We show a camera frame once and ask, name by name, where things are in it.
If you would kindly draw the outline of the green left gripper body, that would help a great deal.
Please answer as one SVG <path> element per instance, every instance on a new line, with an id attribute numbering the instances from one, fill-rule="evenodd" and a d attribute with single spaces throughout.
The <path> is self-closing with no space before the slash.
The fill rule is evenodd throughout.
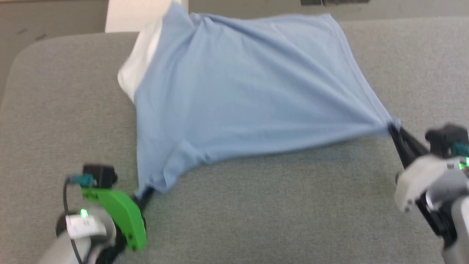
<path id="1" fill-rule="evenodd" d="M 141 251 L 147 245 L 147 234 L 141 210 L 123 191 L 102 188 L 82 188 L 89 202 L 99 204 L 110 215 L 125 236 L 132 250 Z"/>

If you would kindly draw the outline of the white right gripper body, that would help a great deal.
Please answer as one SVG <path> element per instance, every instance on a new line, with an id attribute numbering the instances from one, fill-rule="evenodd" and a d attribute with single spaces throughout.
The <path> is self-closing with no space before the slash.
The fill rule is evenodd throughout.
<path id="1" fill-rule="evenodd" d="M 405 212 L 445 173 L 458 169 L 458 157 L 443 159 L 432 154 L 417 158 L 399 174 L 394 201 Z"/>

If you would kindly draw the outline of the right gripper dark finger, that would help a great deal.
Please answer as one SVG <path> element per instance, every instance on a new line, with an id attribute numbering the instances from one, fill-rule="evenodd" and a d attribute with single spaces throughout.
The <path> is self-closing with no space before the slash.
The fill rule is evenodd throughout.
<path id="1" fill-rule="evenodd" d="M 407 169 L 417 158 L 429 154 L 429 149 L 403 127 L 399 128 L 396 125 L 389 125 L 388 131 L 404 169 Z"/>

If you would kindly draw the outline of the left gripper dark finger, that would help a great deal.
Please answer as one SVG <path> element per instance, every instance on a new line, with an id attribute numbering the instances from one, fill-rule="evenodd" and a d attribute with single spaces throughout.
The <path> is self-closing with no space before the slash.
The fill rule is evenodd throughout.
<path id="1" fill-rule="evenodd" d="M 141 212 L 144 212 L 150 199 L 154 195 L 154 189 L 151 187 L 145 187 L 142 190 L 138 190 L 133 195 L 133 201 Z"/>

